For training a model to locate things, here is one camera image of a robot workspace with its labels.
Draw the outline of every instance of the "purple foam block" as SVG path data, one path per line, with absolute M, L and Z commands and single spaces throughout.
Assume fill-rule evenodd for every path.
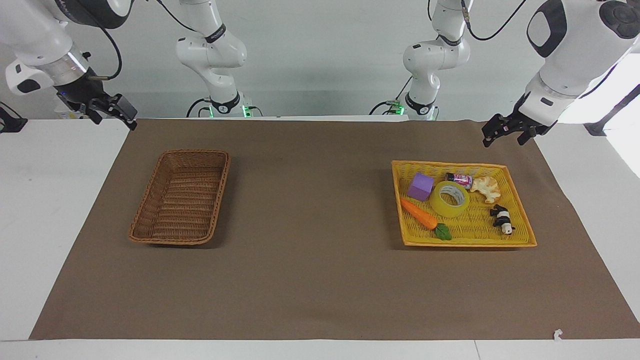
M 425 201 L 429 197 L 432 188 L 433 178 L 417 173 L 413 177 L 411 185 L 409 186 L 409 191 L 407 191 L 406 194 L 413 199 Z

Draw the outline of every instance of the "cable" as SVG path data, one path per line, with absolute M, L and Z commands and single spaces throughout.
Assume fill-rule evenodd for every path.
M 191 110 L 193 110 L 193 108 L 196 107 L 197 104 L 200 104 L 201 102 L 211 102 L 211 100 L 209 100 L 206 97 L 203 97 L 202 99 L 198 99 L 196 100 L 193 104 L 191 104 L 191 106 L 189 107 L 189 110 L 187 111 L 187 117 L 191 116 Z
M 7 105 L 4 101 L 0 101 L 0 105 L 2 105 L 5 108 L 11 110 L 15 114 L 15 116 L 17 116 L 18 118 L 24 119 L 24 117 L 22 117 L 22 115 L 18 114 L 17 111 L 15 111 L 11 106 Z
M 511 16 L 509 16 L 507 21 L 505 21 L 504 24 L 496 32 L 493 33 L 493 35 L 491 35 L 490 37 L 486 37 L 486 38 L 481 38 L 479 36 L 476 36 L 474 31 L 471 30 L 471 20 L 469 19 L 469 12 L 467 10 L 467 4 L 466 4 L 465 0 L 461 0 L 461 3 L 462 3 L 462 14 L 465 17 L 465 22 L 467 23 L 467 29 L 469 29 L 469 33 L 471 34 L 471 36 L 474 39 L 478 40 L 478 41 L 487 41 L 487 40 L 493 39 L 496 35 L 498 35 L 502 31 L 502 29 L 504 29 L 504 27 L 507 26 L 507 24 L 509 24 L 509 21 L 511 21 L 511 19 L 513 19 L 513 17 L 518 13 L 518 11 L 520 11 L 520 8 L 522 7 L 522 5 L 524 5 L 524 3 L 526 3 L 526 2 L 527 2 L 527 0 L 522 0 L 522 2 L 520 3 L 520 5 L 518 5 L 516 10 L 513 10 L 513 13 L 511 13 Z
M 209 109 L 209 108 L 200 108 L 200 110 L 198 110 L 198 117 L 201 117 L 200 113 L 202 112 L 202 110 L 211 111 L 211 109 Z
M 613 69 L 615 69 L 616 66 L 618 66 L 618 64 L 613 65 L 613 67 L 611 67 L 611 69 L 609 69 L 609 72 L 604 76 L 604 78 L 602 78 L 602 80 L 600 80 L 600 82 L 593 89 L 589 90 L 589 92 L 587 92 L 586 94 L 581 95 L 578 99 L 581 99 L 583 97 L 587 97 L 587 96 L 591 95 L 592 92 L 598 90 L 600 85 L 602 85 L 602 83 L 604 83 L 604 81 L 609 77 L 609 75 L 611 75 L 611 73 L 613 72 Z
M 164 10 L 169 15 L 171 15 L 171 17 L 173 17 L 174 20 L 176 20 L 178 22 L 178 24 L 182 25 L 183 28 L 185 28 L 187 30 L 191 30 L 191 31 L 197 33 L 197 31 L 195 31 L 194 29 L 191 29 L 189 26 L 186 26 L 185 24 L 183 24 L 182 21 L 178 20 L 178 18 L 175 17 L 175 15 L 169 9 L 167 9 L 167 7 L 163 4 L 162 0 L 156 0 L 156 1 L 158 2 L 158 4 L 160 4 L 164 8 Z
M 262 114 L 262 110 L 260 110 L 260 108 L 259 108 L 259 107 L 257 107 L 257 106 L 249 106 L 249 110 L 253 110 L 253 109 L 258 110 L 258 111 L 260 112 L 260 116 L 261 116 L 261 117 L 263 117 L 263 116 L 264 116 L 264 115 Z
M 371 111 L 369 112 L 369 115 L 373 115 L 374 111 L 376 111 L 380 106 L 384 106 L 384 105 L 391 105 L 391 104 L 388 101 L 383 101 L 378 105 L 374 106 L 373 109 L 371 109 Z
M 413 76 L 409 77 L 409 80 L 406 81 L 406 83 L 404 84 L 404 86 L 402 87 L 402 90 L 400 90 L 400 92 L 398 93 L 398 95 L 396 96 L 396 98 L 394 100 L 398 100 L 398 98 L 400 97 L 400 95 L 402 95 L 402 92 L 406 89 L 406 86 L 409 85 L 409 82 L 411 81 L 411 78 Z
M 113 49 L 116 51 L 116 55 L 118 56 L 118 69 L 116 70 L 116 72 L 113 73 L 113 75 L 111 75 L 111 76 L 91 76 L 90 78 L 94 79 L 94 80 L 99 80 L 99 81 L 107 81 L 107 80 L 112 80 L 112 79 L 117 78 L 118 75 L 120 75 L 120 72 L 122 71 L 122 54 L 120 54 L 120 48 L 118 48 L 118 44 L 116 44 L 116 41 L 113 40 L 113 37 L 111 37 L 111 34 L 109 34 L 107 29 L 105 29 L 104 26 L 95 18 L 95 16 L 93 16 L 93 14 L 89 11 L 89 9 L 87 9 L 80 1 L 76 1 L 76 3 L 84 10 L 84 12 L 87 15 L 89 15 L 91 20 L 96 25 L 98 25 L 100 30 L 102 30 L 102 32 L 107 36 L 107 38 L 111 42 L 111 45 L 113 46 Z
M 624 96 L 624 98 L 622 98 L 622 100 L 618 104 L 616 104 L 608 114 L 600 119 L 600 121 L 590 124 L 584 124 L 584 127 L 586 127 L 587 131 L 589 131 L 589 134 L 593 136 L 606 136 L 606 134 L 604 133 L 605 125 L 607 125 L 607 123 L 611 119 L 613 119 L 622 109 L 627 107 L 630 102 L 638 97 L 638 95 L 640 95 L 640 84 L 636 85 L 636 87 L 631 90 L 629 94 Z
M 406 89 L 406 86 L 409 85 L 409 82 L 411 81 L 411 78 L 413 76 L 410 76 L 409 79 L 406 81 L 406 83 L 404 83 L 404 86 L 402 87 L 402 90 L 400 90 L 400 92 L 398 93 L 398 95 L 396 96 L 396 98 L 394 99 L 395 101 L 398 100 L 398 98 L 400 98 L 400 95 L 402 95 L 402 92 Z M 389 110 L 387 110 L 385 113 L 391 112 L 391 109 L 393 108 L 393 105 L 389 106 Z

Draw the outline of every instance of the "brown paper mat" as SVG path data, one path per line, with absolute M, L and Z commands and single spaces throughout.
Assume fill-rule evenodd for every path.
M 481 126 L 141 120 L 31 339 L 640 338 L 536 144 L 485 149 Z M 127 239 L 169 149 L 232 157 L 218 228 L 196 249 Z M 507 165 L 539 246 L 405 247 L 391 160 Z

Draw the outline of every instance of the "table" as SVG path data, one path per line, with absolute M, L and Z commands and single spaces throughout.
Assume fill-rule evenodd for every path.
M 373 118 L 346 117 L 336 120 L 371 121 Z M 126 128 L 117 120 L 107 120 L 100 127 L 78 120 L 35 120 L 18 135 L 0 137 L 0 149 L 4 155 L 0 159 L 0 201 L 3 204 L 0 208 L 0 288 L 4 294 L 0 297 L 0 339 L 24 340 L 28 337 L 126 133 Z M 640 275 L 640 266 L 636 265 L 635 260 L 640 243 L 629 235 L 640 228 L 640 224 L 634 221 L 634 215 L 639 213 L 640 196 L 635 192 L 595 192 L 593 189 L 615 189 L 620 184 L 624 188 L 633 188 L 640 184 L 640 179 L 626 167 L 606 139 L 588 136 L 581 126 L 557 126 L 536 141 L 638 317 L 640 290 L 634 279 Z M 601 169 L 601 172 L 592 174 L 595 168 Z M 63 207 L 61 199 L 71 201 L 67 201 Z M 39 220 L 38 226 L 29 226 L 32 224 L 31 217 Z M 82 348 L 97 350 L 104 347 L 113 351 L 116 348 L 119 348 L 118 351 L 153 348 L 158 354 L 168 356 L 170 351 L 166 350 L 167 347 L 191 348 L 193 343 L 123 341 L 122 347 L 99 340 L 0 343 L 0 354 L 3 351 L 49 352 L 57 348 L 68 358 Z M 246 341 L 197 343 L 202 351 L 216 349 L 237 358 L 247 354 L 242 351 L 243 348 L 251 351 L 251 348 L 245 347 L 250 343 Z M 540 354 L 543 354 L 547 350 L 558 351 L 558 354 L 571 353 L 575 348 L 586 347 L 594 358 L 599 354 L 598 351 L 605 352 L 601 354 L 608 354 L 612 350 L 629 351 L 628 354 L 632 354 L 633 349 L 637 351 L 640 348 L 638 340 L 564 341 L 559 346 L 552 341 L 418 341 L 398 342 L 394 346 L 384 343 L 382 348 L 395 349 L 389 350 L 389 356 L 384 356 L 382 350 L 376 350 L 380 346 L 376 342 L 279 341 L 274 345 L 272 342 L 258 341 L 250 344 L 256 351 L 264 347 L 264 350 L 287 351 L 290 354 L 300 351 L 299 354 L 321 357 L 330 357 L 332 353 L 342 354 L 340 349 L 343 349 L 345 354 L 354 351 L 354 354 L 363 358 L 367 355 L 363 349 L 369 349 L 369 354 L 385 358 L 393 358 L 392 354 L 402 358 L 447 354 L 448 358 L 456 358 L 454 354 L 459 354 L 461 359 L 475 359 L 480 353 L 483 359 L 487 359 L 492 356 L 499 358 L 500 348 L 506 346 L 516 349 L 511 355 L 517 349 L 527 350 L 531 355 L 535 351 L 542 351 Z

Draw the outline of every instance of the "yellow tape roll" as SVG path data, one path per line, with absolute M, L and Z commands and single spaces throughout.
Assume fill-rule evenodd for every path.
M 451 205 L 443 198 L 443 194 L 449 194 L 457 205 Z M 442 181 L 433 189 L 429 196 L 429 204 L 435 212 L 447 218 L 454 218 L 462 214 L 469 206 L 469 193 L 453 181 Z

